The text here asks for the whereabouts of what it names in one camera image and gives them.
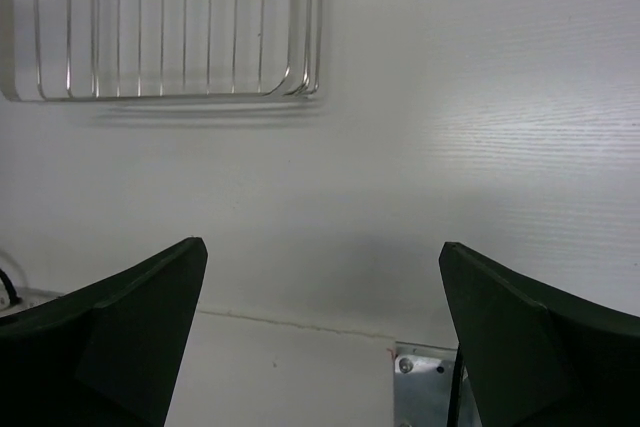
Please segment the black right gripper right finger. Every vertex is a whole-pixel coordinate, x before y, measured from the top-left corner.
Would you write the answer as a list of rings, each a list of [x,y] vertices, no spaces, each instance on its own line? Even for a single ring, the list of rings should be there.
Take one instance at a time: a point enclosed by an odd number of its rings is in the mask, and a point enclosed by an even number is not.
[[[458,242],[439,268],[483,425],[638,425],[638,317]]]

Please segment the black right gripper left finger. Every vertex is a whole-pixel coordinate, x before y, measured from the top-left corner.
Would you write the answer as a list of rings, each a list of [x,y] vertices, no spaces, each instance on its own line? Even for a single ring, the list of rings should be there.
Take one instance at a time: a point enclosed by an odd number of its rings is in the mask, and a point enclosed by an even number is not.
[[[188,237],[1,319],[4,426],[162,426],[208,253]]]

